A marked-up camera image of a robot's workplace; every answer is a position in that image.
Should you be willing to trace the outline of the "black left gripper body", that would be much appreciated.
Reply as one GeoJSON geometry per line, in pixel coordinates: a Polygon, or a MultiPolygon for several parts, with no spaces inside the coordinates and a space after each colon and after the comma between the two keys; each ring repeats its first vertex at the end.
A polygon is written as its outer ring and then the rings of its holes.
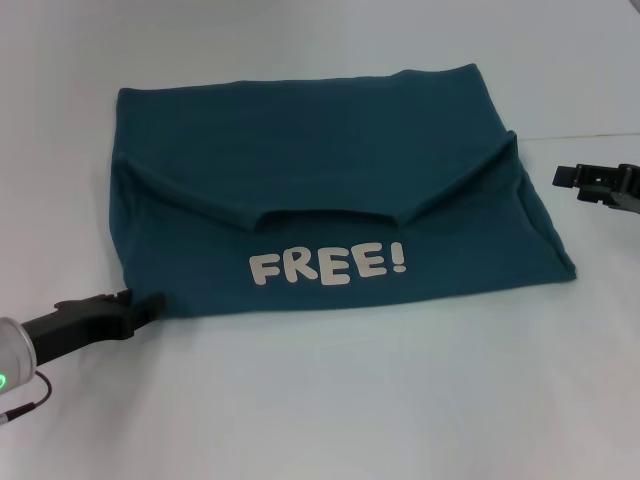
{"type": "Polygon", "coordinates": [[[41,366],[93,343],[131,338],[134,318],[132,292],[124,290],[58,302],[52,313],[22,327],[41,366]]]}

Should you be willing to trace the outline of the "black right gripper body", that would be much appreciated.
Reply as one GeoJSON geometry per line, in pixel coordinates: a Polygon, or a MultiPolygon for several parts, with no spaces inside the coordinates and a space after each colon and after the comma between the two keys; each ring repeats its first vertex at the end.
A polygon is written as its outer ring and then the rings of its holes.
{"type": "Polygon", "coordinates": [[[638,214],[639,208],[639,167],[620,164],[620,182],[617,191],[617,204],[625,211],[638,214]]]}

